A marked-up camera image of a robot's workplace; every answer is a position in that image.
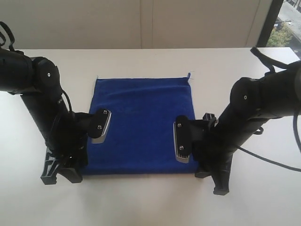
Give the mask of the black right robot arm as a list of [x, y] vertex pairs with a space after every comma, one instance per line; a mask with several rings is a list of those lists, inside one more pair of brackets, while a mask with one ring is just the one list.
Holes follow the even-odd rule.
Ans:
[[301, 113], [301, 63], [259, 79], [243, 77], [232, 87], [230, 102], [219, 116], [193, 123], [192, 154], [199, 162], [196, 177], [211, 176], [215, 195], [229, 190], [234, 152], [269, 120]]

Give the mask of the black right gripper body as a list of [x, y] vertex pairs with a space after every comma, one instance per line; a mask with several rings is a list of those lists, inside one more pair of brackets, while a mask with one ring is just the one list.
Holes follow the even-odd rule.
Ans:
[[232, 164], [231, 145], [235, 133], [235, 114], [222, 113], [219, 118], [206, 113], [201, 120], [191, 120], [192, 156], [198, 165]]

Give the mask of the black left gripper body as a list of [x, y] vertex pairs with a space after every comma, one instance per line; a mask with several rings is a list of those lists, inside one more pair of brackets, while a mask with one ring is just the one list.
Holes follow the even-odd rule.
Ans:
[[91, 121], [88, 113], [58, 113], [46, 136], [46, 146], [55, 156], [70, 155], [79, 159], [79, 165], [86, 166], [87, 128]]

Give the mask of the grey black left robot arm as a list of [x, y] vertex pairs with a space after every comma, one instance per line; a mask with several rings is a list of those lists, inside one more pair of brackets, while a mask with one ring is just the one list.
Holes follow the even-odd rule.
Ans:
[[20, 95], [47, 147], [41, 180], [55, 185], [60, 174], [71, 183], [83, 180], [87, 165], [87, 131], [92, 114], [75, 113], [60, 84], [58, 67], [45, 57], [0, 51], [0, 89]]

